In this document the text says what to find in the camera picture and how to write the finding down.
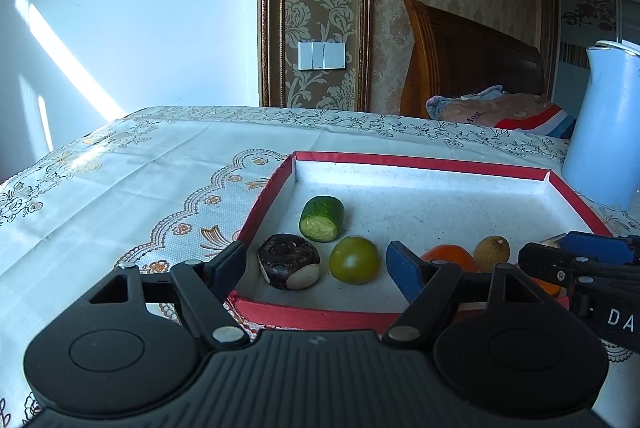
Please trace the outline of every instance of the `cucumber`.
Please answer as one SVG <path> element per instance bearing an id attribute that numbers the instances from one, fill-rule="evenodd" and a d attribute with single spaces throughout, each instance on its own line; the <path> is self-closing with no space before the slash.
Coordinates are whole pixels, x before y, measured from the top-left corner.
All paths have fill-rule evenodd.
<path id="1" fill-rule="evenodd" d="M 300 215 L 300 233 L 310 241 L 330 243 L 338 237 L 343 219 L 340 199 L 319 195 L 305 204 Z"/>

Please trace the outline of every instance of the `pillow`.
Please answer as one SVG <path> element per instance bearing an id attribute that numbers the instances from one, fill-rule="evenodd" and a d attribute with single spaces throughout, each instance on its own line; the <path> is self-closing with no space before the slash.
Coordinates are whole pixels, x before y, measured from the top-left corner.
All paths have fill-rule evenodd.
<path id="1" fill-rule="evenodd" d="M 439 121 L 524 131 L 562 139 L 569 139 L 575 127 L 575 119 L 545 97 L 503 93 L 500 86 L 463 98 L 434 96 L 427 101 L 426 108 L 431 118 Z"/>

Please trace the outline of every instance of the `white tablecloth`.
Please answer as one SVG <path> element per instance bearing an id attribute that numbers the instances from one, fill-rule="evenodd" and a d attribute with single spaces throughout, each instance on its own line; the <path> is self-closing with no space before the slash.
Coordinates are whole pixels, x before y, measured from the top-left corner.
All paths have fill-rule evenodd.
<path id="1" fill-rule="evenodd" d="M 42 328 L 118 262 L 150 272 L 215 256 L 294 150 L 559 173 L 566 142 L 415 118 L 257 107 L 153 107 L 109 123 L 0 187 L 0 428 L 22 426 L 38 409 L 22 358 Z M 638 199 L 629 213 L 590 205 L 614 234 L 640 233 Z"/>

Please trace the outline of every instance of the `tray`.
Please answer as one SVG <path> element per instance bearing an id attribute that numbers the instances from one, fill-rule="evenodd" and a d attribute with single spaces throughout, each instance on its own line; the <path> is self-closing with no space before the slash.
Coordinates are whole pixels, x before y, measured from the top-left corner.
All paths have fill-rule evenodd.
<path id="1" fill-rule="evenodd" d="M 316 284 L 301 291 L 274 289 L 260 274 L 257 248 L 275 233 L 300 235 L 300 212 L 316 195 L 333 195 L 343 202 L 340 236 L 332 243 L 314 243 L 321 257 Z M 524 244 L 570 230 L 610 235 L 597 215 L 548 169 L 298 151 L 274 172 L 239 234 L 249 246 L 248 260 L 232 302 L 239 315 L 256 324 L 383 332 L 407 302 L 384 264 L 377 278 L 364 285 L 332 277 L 329 254 L 344 236 L 370 239 L 384 259 L 393 240 L 417 255 L 440 244 L 457 244 L 472 253 L 480 240 L 501 235 L 509 241 L 510 262 L 515 263 Z"/>

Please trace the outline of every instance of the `kettle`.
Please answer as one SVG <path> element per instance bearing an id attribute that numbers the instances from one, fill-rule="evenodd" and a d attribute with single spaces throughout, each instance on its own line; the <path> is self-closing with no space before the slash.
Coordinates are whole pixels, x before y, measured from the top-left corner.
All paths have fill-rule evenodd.
<path id="1" fill-rule="evenodd" d="M 640 46 L 600 40 L 587 56 L 591 75 L 562 176 L 591 201 L 627 211 L 640 187 Z"/>

